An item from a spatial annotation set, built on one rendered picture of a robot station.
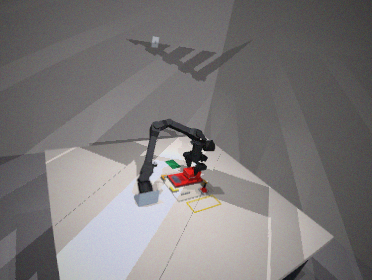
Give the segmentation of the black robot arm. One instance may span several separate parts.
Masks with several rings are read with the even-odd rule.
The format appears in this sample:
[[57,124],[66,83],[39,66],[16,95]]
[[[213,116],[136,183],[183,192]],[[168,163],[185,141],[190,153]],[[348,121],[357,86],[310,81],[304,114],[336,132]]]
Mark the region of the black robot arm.
[[[191,144],[193,145],[192,151],[200,153],[202,149],[204,151],[214,151],[215,143],[213,140],[207,140],[203,135],[202,131],[196,128],[189,128],[180,123],[173,121],[172,119],[166,119],[161,121],[154,121],[149,130],[149,144],[147,148],[147,153],[145,157],[144,164],[140,170],[140,176],[137,178],[139,194],[153,191],[152,184],[150,183],[149,178],[153,174],[153,169],[155,166],[152,166],[152,159],[155,150],[156,140],[159,135],[159,132],[165,128],[171,128],[178,132],[181,132],[187,135],[192,139]],[[200,140],[201,139],[201,140]],[[201,152],[203,153],[203,152]]]

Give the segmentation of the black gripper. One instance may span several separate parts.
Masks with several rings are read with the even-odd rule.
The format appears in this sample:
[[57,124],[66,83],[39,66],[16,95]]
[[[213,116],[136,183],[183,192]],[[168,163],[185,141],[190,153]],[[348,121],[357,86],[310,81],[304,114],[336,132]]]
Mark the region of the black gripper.
[[196,164],[194,167],[194,176],[198,174],[199,171],[203,171],[207,169],[207,166],[204,163],[200,163],[201,161],[200,156],[203,153],[196,153],[194,151],[184,152],[183,157],[186,161],[187,167],[191,167],[192,161]]

